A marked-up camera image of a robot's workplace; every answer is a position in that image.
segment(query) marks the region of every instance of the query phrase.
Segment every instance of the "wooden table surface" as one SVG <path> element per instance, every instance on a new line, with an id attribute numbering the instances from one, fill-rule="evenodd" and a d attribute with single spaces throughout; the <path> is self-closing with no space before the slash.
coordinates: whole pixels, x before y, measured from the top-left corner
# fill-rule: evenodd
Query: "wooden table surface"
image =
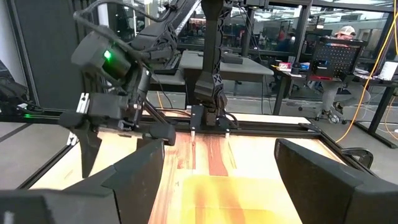
<path id="1" fill-rule="evenodd" d="M 136 138 L 110 133 L 99 137 L 103 143 L 91 175 L 136 150 Z M 341 162 L 318 140 L 288 140 Z M 177 133 L 176 145 L 165 148 L 162 180 L 149 223 L 301 223 L 280 178 L 274 145 L 275 138 L 268 137 L 197 134 L 192 141 L 190 134 Z M 77 144 L 32 189 L 62 190 L 79 181 Z"/>

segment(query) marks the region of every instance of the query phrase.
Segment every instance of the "floor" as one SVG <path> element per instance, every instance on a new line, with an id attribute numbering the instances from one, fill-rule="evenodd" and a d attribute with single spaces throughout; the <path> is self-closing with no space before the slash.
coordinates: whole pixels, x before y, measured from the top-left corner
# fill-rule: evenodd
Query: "floor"
<path id="1" fill-rule="evenodd" d="M 164 107 L 169 107 L 167 99 L 160 94 Z M 168 93 L 174 108 L 184 106 L 184 95 Z M 160 106 L 156 93 L 149 93 L 149 100 L 156 106 Z M 263 113 L 269 114 L 273 108 L 274 100 L 264 98 Z M 314 109 L 319 106 L 317 102 L 305 102 L 305 109 L 298 111 L 297 100 L 285 100 L 282 105 L 281 115 L 313 117 Z M 228 111 L 240 113 L 261 114 L 261 101 L 254 97 L 228 97 Z M 370 121 L 375 108 L 370 106 L 367 110 L 359 111 L 358 117 L 361 121 Z M 347 108 L 346 117 L 350 119 L 355 108 Z M 398 109 L 392 108 L 387 122 L 387 127 L 394 131 L 398 129 Z M 334 140 L 339 139 L 347 130 L 348 125 L 330 124 L 328 121 L 320 120 L 317 125 L 322 128 Z M 379 134 L 398 141 L 386 131 L 384 123 L 380 124 Z M 31 176 L 38 168 L 42 167 L 52 156 L 54 156 L 66 143 L 68 131 L 60 126 L 48 124 L 16 124 L 0 123 L 0 189 L 14 189 L 21 185 L 24 180 Z M 362 130 L 353 126 L 347 137 L 340 142 L 342 147 L 364 147 L 374 154 L 372 170 L 381 178 L 398 184 L 398 150 L 389 149 L 377 140 L 369 137 Z"/>

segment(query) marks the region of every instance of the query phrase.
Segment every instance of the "table leg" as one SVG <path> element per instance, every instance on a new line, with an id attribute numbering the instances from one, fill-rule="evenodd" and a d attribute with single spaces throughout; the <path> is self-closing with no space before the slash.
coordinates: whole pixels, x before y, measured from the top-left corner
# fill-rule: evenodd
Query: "table leg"
<path id="1" fill-rule="evenodd" d="M 279 90 L 278 90 L 278 94 L 276 96 L 274 111 L 273 111 L 272 115 L 279 115 L 280 107 L 282 106 L 282 100 L 284 98 L 284 93 L 285 93 L 285 89 L 286 89 L 286 83 L 287 83 L 287 78 L 284 75 L 282 75 L 280 77 Z"/>
<path id="2" fill-rule="evenodd" d="M 354 125 L 357 126 L 359 129 L 363 130 L 364 132 L 368 133 L 378 141 L 382 142 L 383 144 L 387 145 L 391 149 L 398 149 L 398 146 L 386 138 L 382 137 L 378 133 L 376 133 L 376 130 L 380 124 L 380 121 L 384 115 L 384 112 L 386 112 L 386 108 L 392 98 L 392 94 L 394 93 L 395 88 L 394 87 L 387 87 L 386 90 L 384 90 L 383 97 L 380 100 L 379 106 L 377 107 L 376 113 L 373 116 L 372 122 L 369 126 L 369 128 L 365 127 L 363 124 L 361 124 L 358 121 L 354 122 Z"/>

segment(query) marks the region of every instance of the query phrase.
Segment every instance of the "gray desk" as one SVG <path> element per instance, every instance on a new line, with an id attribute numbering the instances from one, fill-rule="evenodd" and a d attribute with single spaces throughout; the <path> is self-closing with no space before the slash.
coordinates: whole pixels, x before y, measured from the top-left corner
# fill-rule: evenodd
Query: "gray desk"
<path id="1" fill-rule="evenodd" d="M 203 57 L 199 56 L 202 53 L 190 50 L 183 52 L 180 68 L 184 70 L 185 77 L 192 75 L 192 72 L 202 70 Z M 220 74 L 225 80 L 262 82 L 264 75 L 273 75 L 274 72 L 249 58 L 243 58 L 242 65 L 221 62 Z"/>

